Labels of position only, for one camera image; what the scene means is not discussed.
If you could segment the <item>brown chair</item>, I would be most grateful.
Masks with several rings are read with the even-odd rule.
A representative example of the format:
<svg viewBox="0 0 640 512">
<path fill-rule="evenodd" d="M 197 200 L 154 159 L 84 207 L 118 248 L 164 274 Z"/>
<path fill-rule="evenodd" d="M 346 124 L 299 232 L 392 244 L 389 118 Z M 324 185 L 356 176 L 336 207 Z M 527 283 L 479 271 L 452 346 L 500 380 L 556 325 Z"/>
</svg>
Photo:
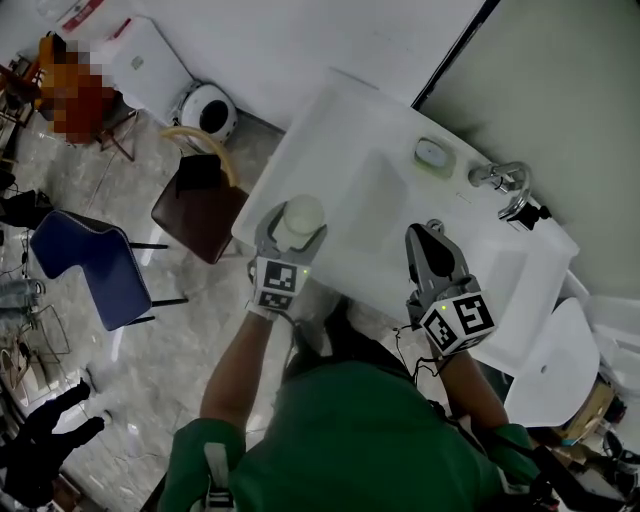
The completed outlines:
<svg viewBox="0 0 640 512">
<path fill-rule="evenodd" d="M 204 149 L 181 156 L 178 169 L 151 211 L 168 235 L 208 264 L 217 263 L 232 240 L 232 227 L 248 194 L 224 145 L 193 127 L 173 126 L 160 136 L 178 145 L 194 138 Z"/>
</svg>

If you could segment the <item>black pump dispenser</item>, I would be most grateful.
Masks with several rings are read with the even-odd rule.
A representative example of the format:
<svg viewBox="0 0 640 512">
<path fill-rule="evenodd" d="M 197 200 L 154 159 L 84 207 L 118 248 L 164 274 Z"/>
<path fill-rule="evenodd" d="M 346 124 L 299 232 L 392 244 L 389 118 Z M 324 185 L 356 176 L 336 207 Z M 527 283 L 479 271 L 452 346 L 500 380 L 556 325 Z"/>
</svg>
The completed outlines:
<svg viewBox="0 0 640 512">
<path fill-rule="evenodd" d="M 546 220 L 550 217 L 551 213 L 546 206 L 536 207 L 526 203 L 512 220 L 519 222 L 527 230 L 532 231 L 538 221 Z"/>
</svg>

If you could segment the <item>person's right forearm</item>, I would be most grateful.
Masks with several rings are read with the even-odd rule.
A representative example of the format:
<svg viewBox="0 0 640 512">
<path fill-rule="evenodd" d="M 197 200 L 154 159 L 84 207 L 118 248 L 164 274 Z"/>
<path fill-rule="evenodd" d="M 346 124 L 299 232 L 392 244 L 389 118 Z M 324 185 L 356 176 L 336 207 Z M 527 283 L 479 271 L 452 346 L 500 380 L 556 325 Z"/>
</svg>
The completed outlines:
<svg viewBox="0 0 640 512">
<path fill-rule="evenodd" d="M 436 368 L 452 412 L 468 416 L 474 431 L 491 431 L 509 424 L 503 403 L 467 351 L 437 362 Z"/>
</svg>

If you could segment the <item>blue chair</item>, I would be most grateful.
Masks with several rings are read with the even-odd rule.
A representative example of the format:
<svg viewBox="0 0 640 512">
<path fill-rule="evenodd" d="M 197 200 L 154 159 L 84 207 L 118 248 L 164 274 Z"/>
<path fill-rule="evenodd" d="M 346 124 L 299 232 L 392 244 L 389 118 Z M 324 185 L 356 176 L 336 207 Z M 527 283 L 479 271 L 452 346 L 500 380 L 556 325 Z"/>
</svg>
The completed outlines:
<svg viewBox="0 0 640 512">
<path fill-rule="evenodd" d="M 153 319 L 153 308 L 182 305 L 186 297 L 151 298 L 140 272 L 136 250 L 166 250 L 166 244 L 139 243 L 112 224 L 53 210 L 30 238 L 30 247 L 43 273 L 56 279 L 73 267 L 84 275 L 104 328 L 119 328 Z"/>
</svg>

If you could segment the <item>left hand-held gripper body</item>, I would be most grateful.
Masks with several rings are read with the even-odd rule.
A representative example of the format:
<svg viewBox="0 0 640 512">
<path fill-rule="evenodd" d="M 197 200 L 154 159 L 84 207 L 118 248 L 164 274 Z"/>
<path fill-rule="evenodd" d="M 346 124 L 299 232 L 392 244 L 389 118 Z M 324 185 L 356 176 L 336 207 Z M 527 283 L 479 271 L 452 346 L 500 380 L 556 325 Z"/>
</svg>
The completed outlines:
<svg viewBox="0 0 640 512">
<path fill-rule="evenodd" d="M 252 294 L 247 308 L 267 320 L 289 311 L 311 274 L 311 267 L 256 254 L 247 266 Z"/>
</svg>

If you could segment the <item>soap dish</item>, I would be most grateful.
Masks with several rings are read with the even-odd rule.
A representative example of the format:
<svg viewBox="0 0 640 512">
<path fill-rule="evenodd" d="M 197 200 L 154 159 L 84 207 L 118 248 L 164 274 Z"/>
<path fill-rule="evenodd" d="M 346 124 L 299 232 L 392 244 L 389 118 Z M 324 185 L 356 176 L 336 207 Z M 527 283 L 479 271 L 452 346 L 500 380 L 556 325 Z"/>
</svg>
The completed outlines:
<svg viewBox="0 0 640 512">
<path fill-rule="evenodd" d="M 443 142 L 436 141 L 436 140 L 432 140 L 432 141 L 438 143 L 447 152 L 447 154 L 448 154 L 448 163 L 447 163 L 447 165 L 444 168 L 440 168 L 440 169 L 436 169 L 436 168 L 432 168 L 432 167 L 428 167 L 428 166 L 422 165 L 422 164 L 418 163 L 415 160 L 415 158 L 414 158 L 414 150 L 413 150 L 414 163 L 416 165 L 418 165 L 419 167 L 421 167 L 422 169 L 433 173 L 435 176 L 437 176 L 437 177 L 439 177 L 441 179 L 445 179 L 445 180 L 450 179 L 452 177 L 452 175 L 453 175 L 453 171 L 454 171 L 454 168 L 455 168 L 455 165 L 456 165 L 456 156 L 455 156 L 453 150 L 449 146 L 444 144 Z"/>
</svg>

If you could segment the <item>white round robot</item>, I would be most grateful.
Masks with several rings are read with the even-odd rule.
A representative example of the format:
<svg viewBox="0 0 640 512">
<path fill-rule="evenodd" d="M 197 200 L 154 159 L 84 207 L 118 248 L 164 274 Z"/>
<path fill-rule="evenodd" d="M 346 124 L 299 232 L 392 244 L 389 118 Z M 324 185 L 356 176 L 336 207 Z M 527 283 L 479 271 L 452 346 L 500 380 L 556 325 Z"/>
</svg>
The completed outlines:
<svg viewBox="0 0 640 512">
<path fill-rule="evenodd" d="M 213 84 L 202 84 L 184 100 L 179 122 L 197 128 L 225 144 L 238 124 L 236 107 L 229 96 Z"/>
</svg>

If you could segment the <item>white washbasin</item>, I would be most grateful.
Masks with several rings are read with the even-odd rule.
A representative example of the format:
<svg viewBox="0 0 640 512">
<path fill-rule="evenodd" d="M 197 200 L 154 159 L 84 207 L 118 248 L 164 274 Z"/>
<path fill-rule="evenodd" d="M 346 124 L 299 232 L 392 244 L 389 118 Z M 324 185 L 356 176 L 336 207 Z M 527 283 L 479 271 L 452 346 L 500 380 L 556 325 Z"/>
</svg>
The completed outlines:
<svg viewBox="0 0 640 512">
<path fill-rule="evenodd" d="M 414 163 L 417 140 L 449 146 L 456 165 L 441 179 Z M 409 280 L 404 235 L 439 219 L 488 293 L 498 321 L 474 356 L 517 375 L 531 355 L 579 249 L 553 220 L 532 231 L 501 221 L 510 201 L 468 172 L 485 163 L 474 148 L 419 112 L 338 72 L 295 116 L 255 184 L 232 232 L 252 244 L 274 206 L 300 194 L 322 204 L 327 236 L 313 277 L 387 316 L 406 322 Z"/>
</svg>

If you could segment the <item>chrome faucet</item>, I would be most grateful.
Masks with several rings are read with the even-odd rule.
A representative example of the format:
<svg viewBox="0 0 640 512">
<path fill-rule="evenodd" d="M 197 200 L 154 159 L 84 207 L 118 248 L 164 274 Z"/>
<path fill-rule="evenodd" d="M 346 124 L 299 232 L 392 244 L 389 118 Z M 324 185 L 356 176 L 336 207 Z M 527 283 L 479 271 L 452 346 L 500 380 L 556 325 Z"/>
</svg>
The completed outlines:
<svg viewBox="0 0 640 512">
<path fill-rule="evenodd" d="M 505 164 L 489 163 L 475 167 L 468 172 L 467 179 L 475 188 L 490 185 L 503 195 L 516 193 L 508 205 L 498 211 L 498 219 L 501 221 L 514 218 L 530 198 L 531 169 L 528 164 L 521 161 Z"/>
</svg>

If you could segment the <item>person's left forearm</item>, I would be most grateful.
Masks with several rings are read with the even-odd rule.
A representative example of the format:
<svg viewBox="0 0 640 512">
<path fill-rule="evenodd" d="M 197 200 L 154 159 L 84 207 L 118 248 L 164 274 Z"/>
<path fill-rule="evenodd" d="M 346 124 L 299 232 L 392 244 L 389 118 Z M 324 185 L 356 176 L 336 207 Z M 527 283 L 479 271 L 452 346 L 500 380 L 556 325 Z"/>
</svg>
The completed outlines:
<svg viewBox="0 0 640 512">
<path fill-rule="evenodd" d="M 246 430 L 276 315 L 250 306 L 205 387 L 199 417 Z"/>
</svg>

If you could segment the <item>green shirt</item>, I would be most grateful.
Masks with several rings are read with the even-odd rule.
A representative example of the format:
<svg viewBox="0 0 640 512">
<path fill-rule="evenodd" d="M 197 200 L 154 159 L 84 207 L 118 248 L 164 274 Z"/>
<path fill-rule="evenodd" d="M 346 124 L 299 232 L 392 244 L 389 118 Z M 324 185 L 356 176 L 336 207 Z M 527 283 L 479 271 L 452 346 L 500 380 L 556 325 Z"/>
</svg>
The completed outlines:
<svg viewBox="0 0 640 512">
<path fill-rule="evenodd" d="M 230 423 L 197 419 L 174 436 L 160 512 L 189 512 L 213 486 L 205 449 L 222 448 L 237 512 L 505 511 L 528 485 L 526 430 L 507 424 L 472 445 L 407 380 L 359 362 L 284 384 L 253 447 Z"/>
</svg>

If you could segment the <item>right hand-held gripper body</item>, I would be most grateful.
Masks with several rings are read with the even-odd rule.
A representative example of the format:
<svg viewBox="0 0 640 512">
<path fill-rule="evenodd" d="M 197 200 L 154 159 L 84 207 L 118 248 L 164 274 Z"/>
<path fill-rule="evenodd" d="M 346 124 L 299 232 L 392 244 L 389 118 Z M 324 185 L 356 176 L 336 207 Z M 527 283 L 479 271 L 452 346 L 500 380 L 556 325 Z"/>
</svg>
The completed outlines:
<svg viewBox="0 0 640 512">
<path fill-rule="evenodd" d="M 436 356 L 452 356 L 480 344 L 497 329 L 489 298 L 473 275 L 447 285 L 433 300 L 414 291 L 406 302 L 411 328 L 421 330 Z"/>
</svg>

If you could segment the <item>black bag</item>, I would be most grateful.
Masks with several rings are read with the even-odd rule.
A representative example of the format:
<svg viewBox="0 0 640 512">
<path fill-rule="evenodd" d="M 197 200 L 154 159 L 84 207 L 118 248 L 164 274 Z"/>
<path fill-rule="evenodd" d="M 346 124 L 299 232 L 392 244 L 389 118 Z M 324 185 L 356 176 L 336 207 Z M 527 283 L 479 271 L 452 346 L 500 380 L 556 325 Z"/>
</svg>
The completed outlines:
<svg viewBox="0 0 640 512">
<path fill-rule="evenodd" d="M 0 198 L 0 222 L 17 228 L 35 230 L 54 210 L 43 192 L 29 190 L 10 198 Z"/>
</svg>

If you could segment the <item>cardboard box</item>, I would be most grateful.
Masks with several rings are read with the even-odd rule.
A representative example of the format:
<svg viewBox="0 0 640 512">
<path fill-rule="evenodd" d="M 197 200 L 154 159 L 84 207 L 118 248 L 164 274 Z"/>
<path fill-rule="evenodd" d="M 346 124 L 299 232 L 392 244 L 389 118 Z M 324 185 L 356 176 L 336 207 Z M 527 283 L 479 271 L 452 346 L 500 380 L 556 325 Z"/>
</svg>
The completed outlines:
<svg viewBox="0 0 640 512">
<path fill-rule="evenodd" d="M 563 428 L 562 443 L 570 446 L 589 437 L 604 418 L 614 397 L 615 392 L 610 385 L 597 381 L 583 406 Z"/>
</svg>

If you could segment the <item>white soap bar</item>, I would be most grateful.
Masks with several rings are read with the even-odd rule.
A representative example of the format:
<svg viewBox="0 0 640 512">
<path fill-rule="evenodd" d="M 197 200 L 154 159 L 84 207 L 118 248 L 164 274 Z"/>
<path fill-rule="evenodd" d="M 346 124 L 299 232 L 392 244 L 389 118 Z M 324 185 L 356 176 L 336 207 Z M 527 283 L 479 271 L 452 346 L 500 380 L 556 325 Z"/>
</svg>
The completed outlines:
<svg viewBox="0 0 640 512">
<path fill-rule="evenodd" d="M 448 163 L 447 152 L 436 142 L 421 138 L 414 149 L 415 160 L 425 166 L 440 169 Z"/>
</svg>

